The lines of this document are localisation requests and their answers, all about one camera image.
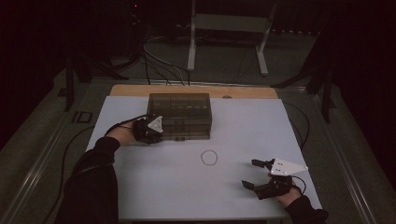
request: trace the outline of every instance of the floor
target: floor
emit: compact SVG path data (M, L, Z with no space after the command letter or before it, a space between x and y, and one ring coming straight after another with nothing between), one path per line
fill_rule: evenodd
M264 51L269 70L267 77L260 74L253 42L207 39L198 43L191 85L267 87L298 74L315 38L270 35ZM146 48L150 54L171 64L187 66L187 38L158 37L149 41ZM187 73L183 70L179 72L173 66L162 65L170 73L155 63L149 65L152 84L166 85L163 76L168 76L172 85L187 84ZM152 67L162 76L156 75ZM117 81L98 74L90 84L77 83L76 101L70 112L64 112L65 99L57 96L64 88L64 71L55 78L53 91L0 152L0 179L3 180L0 182L0 223L43 223L46 220L60 189L63 156L64 178L67 178L86 149L92 133L90 127L95 124L113 85L148 83L143 58L121 70L120 74L129 80ZM320 95L304 93L307 81L301 80L276 92L285 103L297 141L302 144L307 139L302 152L322 207L330 213L328 223L393 223L396 193L374 159L339 90L332 87L335 108L331 109L332 123L328 124L319 113ZM74 122L76 112L92 113L91 122ZM55 206L46 223L53 222L56 209Z

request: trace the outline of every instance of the dark background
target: dark background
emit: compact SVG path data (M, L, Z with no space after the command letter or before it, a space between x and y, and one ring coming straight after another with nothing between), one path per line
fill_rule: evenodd
M262 1L224 3L202 0L197 10L262 13L258 10ZM108 55L133 55L140 50L136 32L142 31L134 25L136 17L139 24L147 22L164 35L177 36L176 24L190 22L191 5L185 0L22 0L7 1L0 10L3 147L64 69L65 37L95 60L107 62ZM293 31L318 37L305 65L323 63L318 56L334 64L333 83L340 87L393 187L395 11L393 1L285 0L280 1L273 24L277 34Z

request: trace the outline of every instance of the black sleeve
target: black sleeve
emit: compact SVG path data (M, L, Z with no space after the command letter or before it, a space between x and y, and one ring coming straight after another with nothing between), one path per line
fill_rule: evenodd
M292 202L285 210L293 224L325 224L329 216L329 213L322 209L314 209L305 195Z
M100 138L75 165L64 185L64 199L55 219L65 223L119 223L118 185L113 169L119 141Z

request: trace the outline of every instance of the transparent storage box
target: transparent storage box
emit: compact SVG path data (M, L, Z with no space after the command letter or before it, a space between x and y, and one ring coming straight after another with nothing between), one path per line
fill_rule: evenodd
M163 116L163 140L210 138L212 111L208 93L152 93L148 114Z

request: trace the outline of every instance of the person's left hand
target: person's left hand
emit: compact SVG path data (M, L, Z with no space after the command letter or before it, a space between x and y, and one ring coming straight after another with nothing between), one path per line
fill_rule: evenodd
M134 121L121 124L121 126L111 130L108 134L106 134L106 136L117 139L120 142L121 147L126 146L136 141L134 139L134 134L131 131L133 124Z

